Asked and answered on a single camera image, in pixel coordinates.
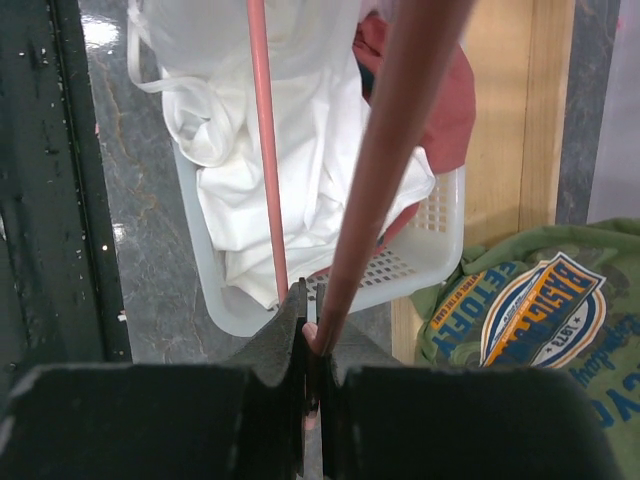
wooden board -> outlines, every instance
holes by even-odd
[[[476,123],[467,154],[465,244],[491,245],[551,223],[555,209],[573,0],[482,0],[467,29]],[[422,326],[392,304],[392,352],[413,363]]]

laundry basket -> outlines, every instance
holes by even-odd
[[[205,224],[197,194],[198,166],[174,143],[178,178],[205,303],[211,319],[225,332],[249,337],[274,314],[224,280],[224,255],[217,252]],[[411,222],[374,257],[351,305],[355,312],[410,295],[446,279],[460,261],[464,232],[464,167],[436,176],[436,186]],[[315,285],[328,275],[307,281],[309,318],[315,317]]]

shirt logo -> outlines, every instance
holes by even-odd
[[[520,275],[489,309],[480,365],[565,365],[593,341],[604,322],[605,281],[564,253]]]

white cloth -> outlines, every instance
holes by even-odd
[[[246,2],[130,4],[129,74],[163,91],[182,153],[202,166],[198,197],[226,281],[264,307],[277,302]],[[289,282],[331,265],[369,107],[352,42],[360,4],[266,0],[273,114]],[[143,83],[139,40],[163,79]],[[434,185],[416,148],[384,228]]]

green t-shirt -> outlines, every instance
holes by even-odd
[[[543,227],[465,250],[416,292],[416,362],[532,365],[586,391],[627,478],[640,478],[640,221]]]

